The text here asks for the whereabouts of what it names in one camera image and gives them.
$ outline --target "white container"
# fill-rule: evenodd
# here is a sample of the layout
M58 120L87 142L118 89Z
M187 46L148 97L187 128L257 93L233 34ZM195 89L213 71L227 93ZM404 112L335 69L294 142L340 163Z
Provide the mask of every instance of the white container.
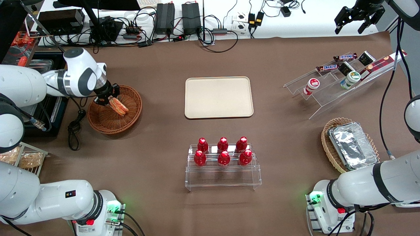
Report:
M352 71L347 74L346 78L341 81L340 85L343 89L350 89L353 84L359 82L360 78L361 76L359 72Z
M303 93L306 95L311 95L312 92L319 87L319 84L319 80L315 78L310 79L306 87L303 89Z

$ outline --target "beige tray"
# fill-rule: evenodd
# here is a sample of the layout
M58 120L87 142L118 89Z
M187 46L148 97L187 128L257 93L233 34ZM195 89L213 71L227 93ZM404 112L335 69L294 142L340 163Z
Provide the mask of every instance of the beige tray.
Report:
M185 81L187 118L250 117L253 113L248 77L189 78Z

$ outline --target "clear acrylic shelf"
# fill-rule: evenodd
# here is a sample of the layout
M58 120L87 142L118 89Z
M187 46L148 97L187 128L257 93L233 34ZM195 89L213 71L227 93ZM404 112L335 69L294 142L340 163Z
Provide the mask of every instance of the clear acrylic shelf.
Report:
M343 55L350 55L350 54L353 54L353 53L348 52ZM324 64L323 66L332 65L332 64L341 65L342 63L344 62L336 62L332 60ZM354 70L359 73L364 68L366 68L366 66L363 65L358 59L348 61L348 64L350 64L354 68ZM316 115L319 115L322 112L330 108L333 108L345 98L355 94L356 92L362 89L368 88L372 84L371 81L373 81L375 78L379 77L380 75L384 74L385 72L391 70L392 68L393 67L391 66L390 68L387 68L386 70L380 72L379 74L376 74L374 76L368 76L363 81L358 82L357 84L353 85L352 88L350 89L343 89L340 86L340 82L345 78L345 75L339 70L334 70L329 73L319 73L318 71L313 70L293 81L290 81L289 83L285 84L283 88L287 88L293 95L295 95L296 93L300 93L300 95L305 100L308 100L311 97L314 98L314 100L318 103L320 108L317 111L315 111L315 113L312 114L311 117L309 117L309 119L312 119ZM318 79L320 82L320 86L311 95L306 95L303 92L303 89L306 87L308 81L311 78Z
M252 151L252 161L248 165L238 165L240 154L235 153L236 144L229 144L228 152L231 161L228 166L219 166L217 158L217 144L209 144L209 153L206 154L207 163L198 167L194 162L194 154L197 145L189 147L187 165L185 169L185 187L191 191L193 187L209 186L253 186L256 189L261 185L261 169L252 145L248 143Z

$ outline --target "keyboard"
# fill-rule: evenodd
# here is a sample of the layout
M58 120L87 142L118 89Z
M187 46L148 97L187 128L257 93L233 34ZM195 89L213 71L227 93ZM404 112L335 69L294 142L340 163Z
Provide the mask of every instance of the keyboard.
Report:
M161 3L161 0L137 0L140 8L143 7L156 7L158 3Z

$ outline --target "red bottle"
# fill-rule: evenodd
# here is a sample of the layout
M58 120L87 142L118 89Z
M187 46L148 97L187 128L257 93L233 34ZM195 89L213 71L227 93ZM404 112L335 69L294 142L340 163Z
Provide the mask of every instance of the red bottle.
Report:
M222 153L223 151L227 151L229 147L228 139L226 137L221 137L220 141L217 143L217 153Z
M202 151L203 153L209 153L209 144L207 143L205 138L200 138L198 140L197 149Z
M238 165L248 165L252 161L252 151L247 149L241 155L238 159Z
M217 158L217 162L220 166L227 166L229 165L230 161L231 157L229 156L229 153L227 151L223 151Z
M195 151L194 162L196 166L205 166L206 165L206 154L202 151Z
M247 149L248 140L246 137L241 137L238 142L236 142L235 153L243 153Z

